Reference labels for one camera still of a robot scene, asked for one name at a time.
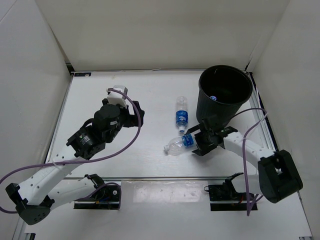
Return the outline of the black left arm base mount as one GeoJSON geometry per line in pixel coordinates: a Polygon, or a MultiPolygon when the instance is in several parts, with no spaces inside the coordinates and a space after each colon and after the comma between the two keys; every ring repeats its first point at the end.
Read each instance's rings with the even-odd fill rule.
{"type": "Polygon", "coordinates": [[[89,198],[75,201],[73,208],[75,210],[120,210],[121,198],[121,185],[108,182],[89,198]]]}

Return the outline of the blue label Pocari bottle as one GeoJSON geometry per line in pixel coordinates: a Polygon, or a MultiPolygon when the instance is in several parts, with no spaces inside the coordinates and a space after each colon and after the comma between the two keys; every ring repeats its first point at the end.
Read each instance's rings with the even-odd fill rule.
{"type": "Polygon", "coordinates": [[[180,134],[184,134],[188,126],[188,100],[184,96],[176,99],[175,122],[180,134]]]}

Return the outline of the clear Aquafina water bottle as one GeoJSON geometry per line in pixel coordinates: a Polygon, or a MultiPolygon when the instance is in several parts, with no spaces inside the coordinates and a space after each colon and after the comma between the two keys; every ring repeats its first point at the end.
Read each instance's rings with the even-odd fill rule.
{"type": "Polygon", "coordinates": [[[195,137],[192,134],[182,135],[173,138],[168,144],[164,145],[164,152],[167,155],[178,156],[196,145],[195,137]]]}

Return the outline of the aluminium table edge rail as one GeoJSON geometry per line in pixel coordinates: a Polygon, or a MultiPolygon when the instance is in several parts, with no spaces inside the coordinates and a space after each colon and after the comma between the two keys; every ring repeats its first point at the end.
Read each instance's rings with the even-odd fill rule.
{"type": "MultiPolygon", "coordinates": [[[[253,86],[253,90],[252,90],[252,96],[249,100],[250,102],[250,106],[251,108],[261,108],[261,109],[265,109],[265,106],[263,104],[263,101],[261,99],[259,90],[258,90],[258,86],[255,82],[254,76],[252,72],[246,72],[246,75],[249,77],[252,86],[253,86]]],[[[265,148],[271,149],[273,151],[277,151],[279,150],[278,148],[278,144],[277,141],[275,139],[275,135],[274,132],[271,128],[271,124],[270,121],[268,119],[268,117],[266,116],[265,119],[259,124],[259,126],[256,127],[256,129],[254,130],[255,132],[259,132],[260,135],[260,139],[262,141],[262,145],[265,148]]]]}

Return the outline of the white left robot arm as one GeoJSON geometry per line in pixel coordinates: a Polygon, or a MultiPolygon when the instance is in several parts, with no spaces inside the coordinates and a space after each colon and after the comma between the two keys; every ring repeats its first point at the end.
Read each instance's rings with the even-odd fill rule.
{"type": "Polygon", "coordinates": [[[105,183],[97,174],[85,176],[70,185],[58,184],[74,169],[87,163],[111,143],[122,128],[141,127],[144,110],[132,102],[134,114],[125,103],[102,101],[102,107],[76,131],[48,166],[21,183],[10,183],[5,191],[19,217],[29,225],[43,221],[59,206],[72,201],[108,202],[119,199],[120,187],[105,183]]]}

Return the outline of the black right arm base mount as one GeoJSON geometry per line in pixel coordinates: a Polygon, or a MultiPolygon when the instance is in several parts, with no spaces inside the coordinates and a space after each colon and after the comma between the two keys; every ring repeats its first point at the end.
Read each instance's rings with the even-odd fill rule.
{"type": "Polygon", "coordinates": [[[239,212],[247,210],[247,194],[237,191],[233,180],[240,180],[243,172],[237,172],[226,178],[209,178],[203,190],[209,195],[212,212],[239,212]]]}

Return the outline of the dark green ribbed bin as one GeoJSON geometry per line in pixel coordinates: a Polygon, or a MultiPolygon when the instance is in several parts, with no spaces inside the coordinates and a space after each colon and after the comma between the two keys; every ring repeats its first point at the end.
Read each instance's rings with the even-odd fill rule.
{"type": "Polygon", "coordinates": [[[207,68],[198,81],[199,93],[196,119],[217,115],[223,126],[238,112],[252,95],[249,77],[236,67],[215,65],[207,68]]]}

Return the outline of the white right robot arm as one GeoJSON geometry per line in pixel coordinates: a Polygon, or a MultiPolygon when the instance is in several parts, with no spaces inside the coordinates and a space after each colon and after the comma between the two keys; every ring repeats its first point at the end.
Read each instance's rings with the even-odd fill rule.
{"type": "Polygon", "coordinates": [[[196,145],[194,154],[204,156],[217,148],[233,152],[258,171],[260,194],[277,203],[300,191],[303,182],[291,154],[286,150],[273,151],[243,136],[232,126],[222,128],[216,116],[205,118],[182,137],[186,147],[196,145]]]}

